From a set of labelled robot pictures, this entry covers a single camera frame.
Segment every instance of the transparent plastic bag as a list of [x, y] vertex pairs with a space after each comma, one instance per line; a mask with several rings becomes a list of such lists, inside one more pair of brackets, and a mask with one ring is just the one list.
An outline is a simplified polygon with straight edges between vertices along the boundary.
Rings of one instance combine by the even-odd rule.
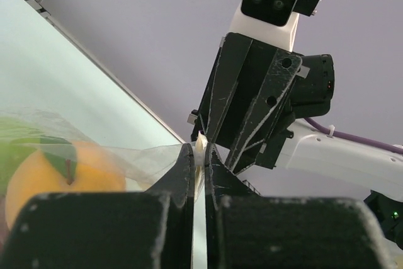
[[0, 110], [1, 246], [19, 210], [34, 195], [143, 191], [175, 164], [181, 146], [100, 146], [57, 114]]

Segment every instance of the purple cable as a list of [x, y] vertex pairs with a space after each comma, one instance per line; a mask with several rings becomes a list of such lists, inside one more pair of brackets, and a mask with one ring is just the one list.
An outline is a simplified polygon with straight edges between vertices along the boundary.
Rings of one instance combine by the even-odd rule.
[[[330, 129], [327, 129], [326, 127], [320, 125], [312, 118], [306, 118], [305, 121], [308, 122], [315, 129], [317, 129], [319, 132], [322, 132], [325, 135], [329, 135], [331, 132]], [[386, 144], [386, 143], [382, 143], [379, 141], [371, 140], [371, 139], [358, 137], [357, 135], [351, 135], [351, 134], [346, 134], [345, 132], [334, 131], [333, 136], [340, 138], [340, 139], [349, 140], [352, 142], [383, 149], [385, 151], [394, 152], [396, 154], [403, 154], [403, 149], [401, 149], [399, 147], [396, 147], [396, 146], [393, 146], [390, 144]]]

